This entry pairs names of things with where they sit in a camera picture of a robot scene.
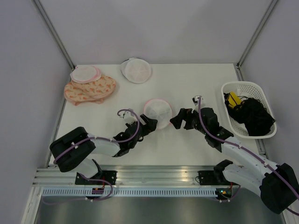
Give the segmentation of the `pink trimmed mesh laundry bag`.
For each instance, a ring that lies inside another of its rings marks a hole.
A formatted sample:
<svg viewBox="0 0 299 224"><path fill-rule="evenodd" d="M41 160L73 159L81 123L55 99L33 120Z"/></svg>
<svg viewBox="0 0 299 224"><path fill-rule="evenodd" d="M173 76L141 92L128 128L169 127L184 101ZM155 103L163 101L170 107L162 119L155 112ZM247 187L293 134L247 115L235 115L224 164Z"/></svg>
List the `pink trimmed mesh laundry bag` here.
<svg viewBox="0 0 299 224"><path fill-rule="evenodd" d="M151 99L145 103L143 114L150 119L157 120L157 129L161 130L170 124L173 117L171 105L163 99Z"/></svg>

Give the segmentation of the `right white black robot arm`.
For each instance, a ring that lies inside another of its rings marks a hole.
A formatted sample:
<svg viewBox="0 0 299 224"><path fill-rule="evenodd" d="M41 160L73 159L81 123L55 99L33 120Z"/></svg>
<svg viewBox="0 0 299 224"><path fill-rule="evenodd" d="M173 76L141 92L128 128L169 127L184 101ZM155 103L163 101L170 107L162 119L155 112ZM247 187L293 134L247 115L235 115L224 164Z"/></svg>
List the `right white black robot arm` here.
<svg viewBox="0 0 299 224"><path fill-rule="evenodd" d="M205 136L212 148L238 161L224 160L214 167L213 178L218 184L236 183L259 196L264 205L276 214L289 209L299 198L299 183L291 166L278 165L241 145L241 142L227 129L219 125L212 108L180 109L170 119L176 129L182 122L184 129L195 129Z"/></svg>

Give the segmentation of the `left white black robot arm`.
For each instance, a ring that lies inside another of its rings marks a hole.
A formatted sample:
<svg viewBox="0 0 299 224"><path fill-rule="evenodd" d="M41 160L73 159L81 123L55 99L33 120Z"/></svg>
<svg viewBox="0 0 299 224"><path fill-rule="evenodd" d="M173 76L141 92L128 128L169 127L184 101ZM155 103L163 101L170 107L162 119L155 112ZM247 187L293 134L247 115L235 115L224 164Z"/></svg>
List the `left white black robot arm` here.
<svg viewBox="0 0 299 224"><path fill-rule="evenodd" d="M60 172L75 171L84 184L103 184L106 179L100 165L88 156L91 153L113 158L124 156L157 128L158 120L144 114L138 116L131 109L121 109L117 115L126 121L126 129L112 138L90 134L79 126L52 142L50 151Z"/></svg>

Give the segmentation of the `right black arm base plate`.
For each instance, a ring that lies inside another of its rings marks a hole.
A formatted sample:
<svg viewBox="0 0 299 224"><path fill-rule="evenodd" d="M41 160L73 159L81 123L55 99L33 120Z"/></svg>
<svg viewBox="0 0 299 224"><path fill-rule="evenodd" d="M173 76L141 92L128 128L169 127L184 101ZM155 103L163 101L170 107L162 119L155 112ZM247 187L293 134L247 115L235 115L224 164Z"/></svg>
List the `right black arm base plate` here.
<svg viewBox="0 0 299 224"><path fill-rule="evenodd" d="M236 183L229 182L223 175L213 170L200 170L198 171L197 181L201 186L231 186L237 185Z"/></svg>

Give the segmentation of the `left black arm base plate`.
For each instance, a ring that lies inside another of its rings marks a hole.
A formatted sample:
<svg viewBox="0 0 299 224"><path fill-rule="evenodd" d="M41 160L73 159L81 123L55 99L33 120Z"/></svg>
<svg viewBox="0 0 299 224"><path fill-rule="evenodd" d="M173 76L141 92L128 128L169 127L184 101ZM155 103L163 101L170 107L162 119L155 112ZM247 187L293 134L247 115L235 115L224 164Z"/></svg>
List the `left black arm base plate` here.
<svg viewBox="0 0 299 224"><path fill-rule="evenodd" d="M117 179L117 171L115 170L102 170L101 173L97 173L93 177L84 178L79 173L76 174L75 185L103 185L110 183L111 185L115 185Z"/></svg>

